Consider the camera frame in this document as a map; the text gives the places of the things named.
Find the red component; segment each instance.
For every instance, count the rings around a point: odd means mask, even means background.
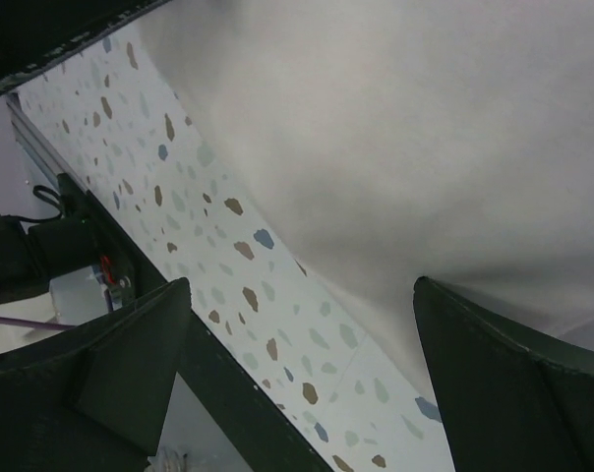
[[[111,260],[109,260],[109,258],[107,258],[104,255],[100,256],[100,269],[102,270],[102,273],[106,278],[106,281],[111,285],[115,285],[116,282],[113,279],[113,275],[111,275],[112,266],[113,264],[111,263]]]

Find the black cable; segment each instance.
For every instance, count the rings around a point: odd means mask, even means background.
[[[42,202],[51,205],[59,210],[59,214],[56,216],[52,216],[50,218],[28,218],[26,216],[15,216],[15,219],[21,221],[22,223],[47,223],[49,221],[55,221],[57,219],[61,219],[63,216],[63,207],[61,205],[61,196],[54,190],[44,186],[44,185],[35,185],[32,188],[32,194],[40,199]]]

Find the terrazzo pattern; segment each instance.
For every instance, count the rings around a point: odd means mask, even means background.
[[[439,413],[290,256],[185,115],[133,25],[20,89],[22,106],[338,471],[453,470]]]

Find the black device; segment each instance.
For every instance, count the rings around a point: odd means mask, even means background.
[[[187,279],[0,354],[0,472],[141,472],[192,316]]]
[[[414,307],[457,472],[594,472],[594,352],[427,278]]]
[[[88,219],[53,219],[26,231],[19,217],[0,215],[0,304],[41,295],[52,278],[98,262]]]

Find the blue speckle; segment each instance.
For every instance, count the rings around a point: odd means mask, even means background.
[[[426,418],[429,420],[439,421],[440,423],[442,422],[442,415],[436,405],[432,404],[426,398],[421,396],[415,398],[415,403],[417,403],[419,411],[421,411],[422,415],[424,415]]]
[[[157,154],[161,160],[166,160],[166,157],[168,157],[168,147],[166,147],[166,145],[159,145]]]
[[[321,441],[323,441],[324,443],[327,443],[329,441],[329,439],[327,438],[327,431],[324,429],[323,426],[321,426],[320,423],[317,423],[315,425],[315,431],[319,435],[319,439]]]
[[[267,249],[273,249],[275,247],[273,238],[270,237],[270,234],[268,234],[268,231],[265,229],[256,231],[256,234],[254,234],[254,239]]]

